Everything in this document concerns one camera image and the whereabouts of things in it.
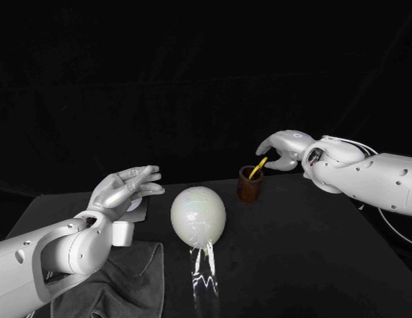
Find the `robotic hand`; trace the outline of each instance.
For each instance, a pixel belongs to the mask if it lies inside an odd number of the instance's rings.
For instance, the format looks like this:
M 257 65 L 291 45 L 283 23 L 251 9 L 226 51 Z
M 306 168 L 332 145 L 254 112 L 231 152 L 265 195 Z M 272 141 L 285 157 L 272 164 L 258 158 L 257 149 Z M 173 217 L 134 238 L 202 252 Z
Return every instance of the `robotic hand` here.
M 111 174 L 73 219 L 0 242 L 0 318 L 26 317 L 101 269 L 112 234 L 122 229 L 112 225 L 131 201 L 164 193 L 153 183 L 161 179 L 158 171 L 145 166 Z M 132 239 L 132 227 L 127 229 L 120 235 Z M 57 275 L 45 281 L 43 270 Z
M 329 193 L 345 193 L 350 198 L 379 209 L 412 216 L 412 158 L 378 154 L 365 144 L 323 136 L 314 140 L 300 131 L 272 134 L 257 150 L 257 155 L 275 148 L 281 158 L 265 164 L 270 169 L 288 171 L 298 161 L 304 177 Z M 396 234 L 412 244 L 392 227 Z

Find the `white balloon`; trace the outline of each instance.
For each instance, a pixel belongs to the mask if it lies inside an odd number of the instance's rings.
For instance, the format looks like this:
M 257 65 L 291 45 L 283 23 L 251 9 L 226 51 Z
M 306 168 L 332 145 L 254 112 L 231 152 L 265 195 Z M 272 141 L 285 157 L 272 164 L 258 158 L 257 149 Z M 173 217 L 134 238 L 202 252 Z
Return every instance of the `white balloon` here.
M 171 224 L 177 236 L 195 248 L 216 243 L 225 228 L 225 205 L 218 193 L 206 187 L 190 187 L 171 205 Z

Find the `black table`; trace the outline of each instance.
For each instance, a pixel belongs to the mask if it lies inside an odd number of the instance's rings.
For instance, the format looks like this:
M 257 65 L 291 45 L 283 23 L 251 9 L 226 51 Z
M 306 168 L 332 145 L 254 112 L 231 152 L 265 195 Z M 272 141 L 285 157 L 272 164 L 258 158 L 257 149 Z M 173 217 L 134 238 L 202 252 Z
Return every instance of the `black table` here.
M 213 246 L 222 317 L 412 317 L 412 273 L 347 197 L 326 193 L 301 174 L 267 177 L 255 203 L 239 201 L 236 185 L 238 180 L 167 185 L 150 199 L 134 239 L 164 245 L 163 317 L 195 317 L 190 248 L 170 216 L 190 186 L 209 187 L 228 212 Z M 89 196 L 37 197 L 7 238 L 72 218 Z

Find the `black tablecloth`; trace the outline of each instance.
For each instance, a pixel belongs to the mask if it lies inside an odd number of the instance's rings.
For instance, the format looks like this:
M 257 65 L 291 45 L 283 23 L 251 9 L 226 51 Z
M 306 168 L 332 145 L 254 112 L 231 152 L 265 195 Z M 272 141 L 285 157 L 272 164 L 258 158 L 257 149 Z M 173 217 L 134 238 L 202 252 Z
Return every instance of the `black tablecloth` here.
M 238 180 L 167 185 L 151 197 L 134 239 L 164 246 L 163 317 L 195 317 L 190 249 L 170 216 L 190 186 L 209 187 L 228 212 L 213 246 L 222 317 L 412 317 L 411 271 L 347 197 L 301 174 L 267 177 L 255 203 L 239 201 Z M 89 196 L 37 197 L 8 238 L 73 217 Z

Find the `cable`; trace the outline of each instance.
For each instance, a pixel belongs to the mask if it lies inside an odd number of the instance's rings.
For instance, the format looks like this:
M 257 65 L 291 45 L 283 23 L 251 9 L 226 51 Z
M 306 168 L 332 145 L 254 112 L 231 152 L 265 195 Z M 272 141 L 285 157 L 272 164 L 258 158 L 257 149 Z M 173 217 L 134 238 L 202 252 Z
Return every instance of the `cable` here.
M 353 140 L 342 139 L 342 138 L 337 138 L 337 137 L 333 137 L 333 138 L 337 139 L 337 140 L 350 142 L 352 144 L 356 144 L 358 146 L 366 147 L 375 154 L 378 154 L 378 152 L 376 152 L 369 146 L 366 146 L 365 144 L 360 144 L 359 142 L 356 142 L 356 141 L 353 141 Z M 407 240 L 407 241 L 412 244 L 412 240 L 409 240 L 407 237 L 404 237 L 404 235 L 399 233 L 399 231 L 398 231 L 398 230 L 394 228 L 394 226 L 391 225 L 388 219 L 385 218 L 385 214 L 383 214 L 382 211 L 381 211 L 381 208 L 378 208 L 378 210 L 379 210 L 382 219 L 383 219 L 385 222 L 388 223 L 388 226 L 392 228 L 394 232 L 399 235 L 399 237 L 402 237 L 404 240 Z
M 405 237 L 399 234 L 399 231 L 394 228 L 394 226 L 391 225 L 388 219 L 385 218 L 385 215 L 383 215 L 383 213 L 382 213 L 382 211 L 381 211 L 381 208 L 378 208 L 378 209 L 379 209 L 381 216 L 382 216 L 385 222 L 388 223 L 388 226 L 394 229 L 394 232 L 404 238 L 404 240 L 407 240 L 407 241 L 412 244 L 412 240 L 409 240 L 408 238 L 405 238 Z

